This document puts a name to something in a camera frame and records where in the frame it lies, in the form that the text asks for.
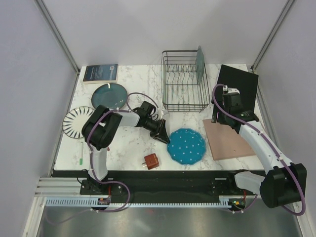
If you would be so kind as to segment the blue polka dot plate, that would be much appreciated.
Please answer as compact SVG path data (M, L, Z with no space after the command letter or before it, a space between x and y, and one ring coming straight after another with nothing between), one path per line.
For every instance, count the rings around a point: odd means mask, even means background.
M201 161L206 153L205 140L197 131L180 128L170 134L167 152L179 164L193 165Z

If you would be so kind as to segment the wire dish rack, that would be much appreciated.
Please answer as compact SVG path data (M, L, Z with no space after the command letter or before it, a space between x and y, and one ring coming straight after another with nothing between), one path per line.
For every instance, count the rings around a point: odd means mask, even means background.
M211 102L206 65L200 84L196 50L165 50L161 56L161 98L169 112L202 112Z

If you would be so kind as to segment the grey-green round plate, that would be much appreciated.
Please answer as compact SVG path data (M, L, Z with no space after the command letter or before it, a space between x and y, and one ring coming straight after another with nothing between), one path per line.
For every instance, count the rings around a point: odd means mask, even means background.
M204 75L204 53L202 51L201 46L197 48L197 56L196 56L196 77L197 84L200 84Z

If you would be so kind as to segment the dark teal floral plate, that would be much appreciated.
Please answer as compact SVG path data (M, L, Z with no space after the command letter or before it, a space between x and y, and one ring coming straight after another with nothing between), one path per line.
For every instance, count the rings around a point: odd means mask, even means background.
M127 96L127 90L122 85L117 83L105 84L93 92L91 104L95 109L99 105L109 109L121 109L126 105Z

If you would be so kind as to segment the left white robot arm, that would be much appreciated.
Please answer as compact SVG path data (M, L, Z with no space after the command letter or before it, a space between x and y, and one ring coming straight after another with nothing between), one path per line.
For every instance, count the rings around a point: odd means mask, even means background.
M154 119L156 107L144 101L132 110L111 110L103 105L97 107L81 133L89 147L88 177L81 185L80 194L104 194L108 190L107 151L119 127L141 127L150 132L150 137L169 144L165 119Z

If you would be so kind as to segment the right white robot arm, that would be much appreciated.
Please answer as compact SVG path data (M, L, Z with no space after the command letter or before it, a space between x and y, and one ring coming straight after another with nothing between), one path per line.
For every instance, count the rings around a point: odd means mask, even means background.
M212 93L214 122L221 121L245 140L265 171L264 176L248 170L231 172L227 191L235 195L244 189L260 196L268 208L281 206L293 215L302 216L306 212L306 168L301 163L294 164L273 143L257 115L244 109L238 90L230 88L222 93L222 101L215 94Z

